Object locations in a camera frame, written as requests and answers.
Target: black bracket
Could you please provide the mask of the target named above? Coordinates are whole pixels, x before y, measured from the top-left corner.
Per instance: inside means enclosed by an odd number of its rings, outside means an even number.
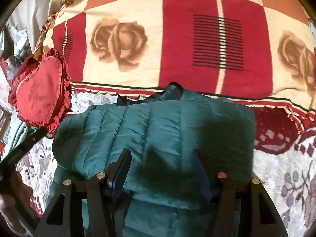
[[[219,199],[216,219],[209,225],[207,237],[230,237],[236,199],[241,199],[238,237],[288,237],[282,219],[259,179],[253,178],[249,183],[233,180],[206,162],[198,150],[194,152],[194,163],[203,196],[209,202]]]
[[[65,180],[40,220],[35,237],[84,237],[82,199],[87,199],[89,228],[87,237],[116,237],[108,205],[121,195],[132,154],[124,149],[116,162],[82,182]]]

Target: red ruffle trim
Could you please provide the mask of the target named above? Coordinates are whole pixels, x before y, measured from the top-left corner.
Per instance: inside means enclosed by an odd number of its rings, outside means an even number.
[[[33,77],[38,70],[45,64],[48,60],[55,60],[55,58],[58,59],[58,61],[61,63],[61,67],[59,67],[59,79],[58,79],[58,86],[60,86],[59,91],[57,91],[55,99],[53,101],[53,105],[51,106],[51,109],[49,111],[48,117],[45,121],[35,122],[33,120],[27,119],[23,116],[21,111],[19,110],[19,102],[17,99],[17,92],[19,91],[19,88],[23,86],[23,83],[28,81],[31,77]],[[21,120],[26,122],[28,125],[32,127],[45,127],[48,132],[52,132],[55,130],[58,125],[60,124],[60,119],[62,118],[64,112],[69,109],[71,104],[71,98],[70,98],[70,83],[69,83],[70,77],[69,77],[69,70],[68,70],[68,64],[65,61],[64,57],[58,52],[57,49],[52,48],[50,49],[46,54],[44,54],[41,57],[41,63],[40,65],[30,72],[29,74],[23,73],[18,78],[14,80],[14,83],[12,85],[11,89],[11,99],[14,107],[17,111],[17,117]]]

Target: heart-shaped cushion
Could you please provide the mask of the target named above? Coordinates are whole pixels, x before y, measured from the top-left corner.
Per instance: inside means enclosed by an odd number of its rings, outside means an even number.
[[[70,106],[68,65],[58,50],[50,49],[39,66],[15,79],[11,98],[18,118],[33,127],[56,129]]]

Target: black striped pattern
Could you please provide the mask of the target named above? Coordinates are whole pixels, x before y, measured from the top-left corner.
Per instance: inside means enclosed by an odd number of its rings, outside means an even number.
[[[243,71],[243,58],[240,21],[194,15],[194,66]]]
[[[59,51],[64,55],[65,61],[69,61],[70,52],[72,50],[72,34],[59,38]]]

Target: hand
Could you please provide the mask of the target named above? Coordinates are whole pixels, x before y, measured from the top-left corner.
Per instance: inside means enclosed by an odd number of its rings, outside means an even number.
[[[23,183],[19,172],[15,171],[12,173],[10,184],[15,195],[20,199],[26,210],[33,213],[33,209],[30,206],[30,198],[33,196],[33,189]],[[29,236],[16,216],[15,199],[10,194],[0,194],[0,212],[12,232],[18,236]]]

